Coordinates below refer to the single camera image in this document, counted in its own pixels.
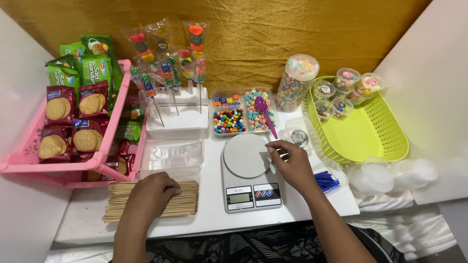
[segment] pink basket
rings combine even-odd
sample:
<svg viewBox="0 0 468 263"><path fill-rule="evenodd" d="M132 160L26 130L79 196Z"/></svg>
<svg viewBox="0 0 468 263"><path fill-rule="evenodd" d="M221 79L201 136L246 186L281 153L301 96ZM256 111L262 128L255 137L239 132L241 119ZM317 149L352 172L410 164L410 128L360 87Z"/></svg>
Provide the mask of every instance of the pink basket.
<svg viewBox="0 0 468 263"><path fill-rule="evenodd" d="M36 115L31 120L23 137L16 147L15 151L8 155L4 162L0 163L1 173L15 173L30 179L37 179L41 182L63 188L89 188L89 187L107 187L115 181L104 182L81 182L81 175L83 171L94 170L103 175L109 176L120 182L131 182L138 173L138 166L140 160L140 149L144 149L145 131L146 131L146 118L143 122L142 134L140 136L137 153L133 171L129 176L107 167L104 163L107 160L109 149L112 144L118 121L124 107L125 98L127 96L128 87L130 84L130 66L132 65L129 60L119 60L121 68L123 68L124 77L120 87L117 101L112 111L112 116L109 121L104 138L102 139L101 148L95 152L93 157L87 162L82 163L60 163L60 164L39 164L39 157L37 151L40 144L41 130L44 126L45 119L45 105L47 100L41 103Z"/></svg>

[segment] human hand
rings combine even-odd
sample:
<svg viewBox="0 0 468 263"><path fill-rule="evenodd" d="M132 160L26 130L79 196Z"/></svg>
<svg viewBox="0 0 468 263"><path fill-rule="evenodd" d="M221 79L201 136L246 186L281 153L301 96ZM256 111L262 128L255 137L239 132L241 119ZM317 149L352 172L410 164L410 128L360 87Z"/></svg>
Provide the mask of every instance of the human hand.
<svg viewBox="0 0 468 263"><path fill-rule="evenodd" d="M301 195L311 188L320 188L315 181L306 150L285 140L273 141L265 146L284 180Z"/></svg>
<svg viewBox="0 0 468 263"><path fill-rule="evenodd" d="M180 185L166 172L147 176L135 184L120 218L118 230L146 232L154 219L161 215L169 199L181 194Z"/></svg>

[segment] stack of plastic cups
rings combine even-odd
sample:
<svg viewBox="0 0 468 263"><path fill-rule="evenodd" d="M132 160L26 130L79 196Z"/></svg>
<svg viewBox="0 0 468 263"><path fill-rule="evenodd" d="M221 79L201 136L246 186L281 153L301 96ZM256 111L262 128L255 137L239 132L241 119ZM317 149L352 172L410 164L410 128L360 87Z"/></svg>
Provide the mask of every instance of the stack of plastic cups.
<svg viewBox="0 0 468 263"><path fill-rule="evenodd" d="M352 68L340 68L336 72L335 81L333 85L336 87L334 98L346 98L349 93L354 89L354 84L359 81L361 74Z"/></svg>
<svg viewBox="0 0 468 263"><path fill-rule="evenodd" d="M305 54L292 55L281 77L276 102L286 112L297 110L319 72L319 63Z"/></svg>
<svg viewBox="0 0 468 263"><path fill-rule="evenodd" d="M336 88L333 84L326 80L319 80L315 83L314 92L312 93L312 99L314 102L323 100L326 101L328 98L335 94Z"/></svg>
<svg viewBox="0 0 468 263"><path fill-rule="evenodd" d="M343 118L350 115L354 111L354 106L352 103L345 98L334 98L331 101L331 104L335 111L333 116L336 118Z"/></svg>
<svg viewBox="0 0 468 263"><path fill-rule="evenodd" d="M330 119L335 113L335 107L329 101L318 100L314 103L317 114L319 115L320 121L326 121Z"/></svg>
<svg viewBox="0 0 468 263"><path fill-rule="evenodd" d="M372 98L374 93L386 88L385 81L374 73L364 73L361 80L356 83L356 87L347 95L353 105L360 105L364 101Z"/></svg>
<svg viewBox="0 0 468 263"><path fill-rule="evenodd" d="M427 185L439 177L435 164L426 159L402 160L392 164L395 187L392 192L416 189Z"/></svg>
<svg viewBox="0 0 468 263"><path fill-rule="evenodd" d="M361 166L352 167L348 175L350 184L368 196L390 192L394 186L390 164L376 156L366 158Z"/></svg>

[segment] digital kitchen scale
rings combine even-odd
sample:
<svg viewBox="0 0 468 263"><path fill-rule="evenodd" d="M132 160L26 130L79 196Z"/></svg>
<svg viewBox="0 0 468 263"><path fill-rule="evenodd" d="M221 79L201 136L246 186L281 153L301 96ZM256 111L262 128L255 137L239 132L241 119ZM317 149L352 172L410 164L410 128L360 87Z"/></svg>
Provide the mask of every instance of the digital kitchen scale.
<svg viewBox="0 0 468 263"><path fill-rule="evenodd" d="M230 139L221 153L224 208L228 213L279 208L283 205L276 168L255 134Z"/></svg>

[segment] bundle of wooden skewers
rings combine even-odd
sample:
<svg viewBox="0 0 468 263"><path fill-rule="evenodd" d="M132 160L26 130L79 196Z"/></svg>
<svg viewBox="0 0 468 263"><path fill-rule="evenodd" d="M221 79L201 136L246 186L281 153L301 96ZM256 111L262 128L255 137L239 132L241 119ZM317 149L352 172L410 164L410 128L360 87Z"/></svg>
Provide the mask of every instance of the bundle of wooden skewers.
<svg viewBox="0 0 468 263"><path fill-rule="evenodd" d="M109 187L110 197L102 220L104 223L120 220L130 192L137 182L119 182ZM177 182L182 193L173 196L161 216L193 215L198 207L198 183L195 181Z"/></svg>

